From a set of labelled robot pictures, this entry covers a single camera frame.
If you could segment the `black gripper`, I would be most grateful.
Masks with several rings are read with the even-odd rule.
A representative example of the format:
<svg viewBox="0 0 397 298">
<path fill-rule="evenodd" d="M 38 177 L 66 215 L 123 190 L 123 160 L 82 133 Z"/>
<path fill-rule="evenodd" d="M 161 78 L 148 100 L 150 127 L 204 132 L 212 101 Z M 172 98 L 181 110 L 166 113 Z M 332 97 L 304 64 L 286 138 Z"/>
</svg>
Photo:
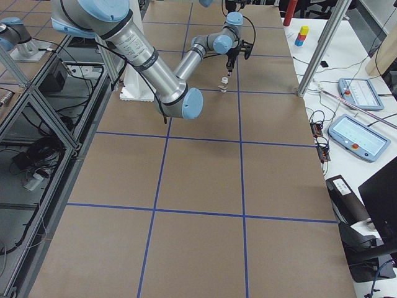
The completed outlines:
<svg viewBox="0 0 397 298">
<path fill-rule="evenodd" d="M 226 63 L 226 69 L 227 69 L 227 76 L 231 76 L 233 74 L 235 62 L 236 62 L 236 57 L 239 55 L 239 49 L 238 48 L 232 48 L 228 51 L 226 54 L 228 57 L 228 61 Z"/>
</svg>

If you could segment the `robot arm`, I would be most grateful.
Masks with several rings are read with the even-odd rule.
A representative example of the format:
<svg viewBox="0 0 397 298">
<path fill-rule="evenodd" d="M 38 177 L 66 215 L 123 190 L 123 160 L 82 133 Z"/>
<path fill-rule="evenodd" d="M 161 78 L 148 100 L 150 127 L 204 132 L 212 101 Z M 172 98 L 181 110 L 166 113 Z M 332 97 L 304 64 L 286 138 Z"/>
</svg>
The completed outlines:
<svg viewBox="0 0 397 298">
<path fill-rule="evenodd" d="M 199 3 L 203 7 L 209 7 L 212 4 L 212 2 L 213 2 L 213 0 L 199 0 Z M 224 0 L 224 1 L 221 1 L 221 3 L 224 5 L 224 7 L 228 11 L 235 11 L 237 6 L 239 6 L 241 9 L 243 9 L 245 7 L 245 5 L 247 3 L 249 3 L 249 1 L 246 1 L 246 0 Z"/>
<path fill-rule="evenodd" d="M 176 70 L 159 56 L 134 22 L 128 1 L 52 1 L 51 21 L 59 32 L 110 42 L 132 67 L 156 90 L 156 107 L 164 117 L 196 119 L 203 108 L 203 95 L 190 88 L 187 79 L 207 52 L 220 55 L 241 44 L 243 15 L 229 12 L 220 32 L 199 35 L 191 43 Z"/>
</svg>

